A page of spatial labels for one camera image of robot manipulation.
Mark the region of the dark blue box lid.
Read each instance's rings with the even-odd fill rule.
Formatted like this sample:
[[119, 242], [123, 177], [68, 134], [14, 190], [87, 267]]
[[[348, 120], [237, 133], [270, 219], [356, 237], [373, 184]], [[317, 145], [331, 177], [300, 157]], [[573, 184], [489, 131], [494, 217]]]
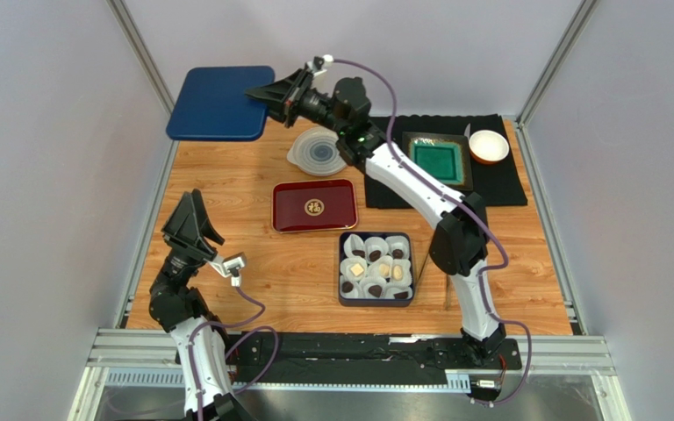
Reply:
[[248, 142], [259, 139], [267, 106], [245, 95], [270, 84], [269, 66], [198, 67], [189, 70], [166, 126], [176, 141]]

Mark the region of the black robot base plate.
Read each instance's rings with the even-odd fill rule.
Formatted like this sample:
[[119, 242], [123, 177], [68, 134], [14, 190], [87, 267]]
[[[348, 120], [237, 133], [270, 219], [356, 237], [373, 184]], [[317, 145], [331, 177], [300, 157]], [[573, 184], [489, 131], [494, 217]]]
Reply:
[[447, 371], [454, 369], [493, 375], [520, 370], [521, 355], [514, 339], [505, 339], [496, 354], [477, 362], [460, 337], [256, 332], [226, 361], [241, 382], [435, 386], [446, 383]]

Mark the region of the white cube chocolate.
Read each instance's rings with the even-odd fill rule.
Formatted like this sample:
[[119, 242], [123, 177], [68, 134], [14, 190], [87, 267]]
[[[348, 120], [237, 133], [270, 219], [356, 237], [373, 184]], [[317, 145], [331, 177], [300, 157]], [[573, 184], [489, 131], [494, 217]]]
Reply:
[[354, 264], [350, 268], [350, 271], [353, 273], [354, 276], [360, 276], [364, 273], [364, 269], [360, 264]]

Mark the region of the stainless steel serving tongs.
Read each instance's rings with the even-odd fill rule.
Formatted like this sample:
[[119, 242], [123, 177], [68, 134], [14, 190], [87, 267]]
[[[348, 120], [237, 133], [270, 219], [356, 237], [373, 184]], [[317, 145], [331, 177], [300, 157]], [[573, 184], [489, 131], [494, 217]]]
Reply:
[[416, 299], [420, 305], [447, 310], [450, 306], [450, 283], [447, 275], [438, 269], [427, 255], [420, 265], [415, 282]]

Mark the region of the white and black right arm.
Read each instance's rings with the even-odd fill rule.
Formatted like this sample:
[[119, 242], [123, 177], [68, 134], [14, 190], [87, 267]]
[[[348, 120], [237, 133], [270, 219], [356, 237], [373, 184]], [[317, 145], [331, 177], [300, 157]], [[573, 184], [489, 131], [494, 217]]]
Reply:
[[434, 230], [430, 258], [453, 284], [462, 310], [466, 353], [476, 360], [492, 359], [506, 329], [490, 299], [487, 246], [492, 235], [482, 198], [447, 187], [406, 157], [370, 119], [362, 78], [340, 79], [330, 95], [313, 87], [314, 78], [303, 68], [245, 94], [286, 127], [305, 118], [336, 133], [336, 148], [349, 166], [391, 189], [427, 221]]

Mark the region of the oval white chocolate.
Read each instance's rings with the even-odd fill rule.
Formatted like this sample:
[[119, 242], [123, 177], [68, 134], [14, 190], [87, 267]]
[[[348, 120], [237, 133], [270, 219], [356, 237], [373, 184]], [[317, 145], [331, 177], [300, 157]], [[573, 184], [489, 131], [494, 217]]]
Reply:
[[392, 269], [391, 276], [396, 281], [401, 281], [404, 278], [404, 270], [400, 266], [395, 266]]

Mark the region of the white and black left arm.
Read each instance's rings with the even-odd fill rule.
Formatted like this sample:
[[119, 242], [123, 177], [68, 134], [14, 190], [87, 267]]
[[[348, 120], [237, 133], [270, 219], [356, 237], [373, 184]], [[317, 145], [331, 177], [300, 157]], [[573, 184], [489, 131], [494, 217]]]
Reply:
[[210, 266], [238, 287], [247, 258], [244, 253], [219, 255], [216, 247], [225, 240], [213, 228], [198, 189], [182, 194], [161, 234], [169, 251], [150, 287], [148, 311], [176, 346], [185, 387], [184, 417], [249, 420], [228, 373], [226, 328], [199, 289], [189, 285], [201, 268]]

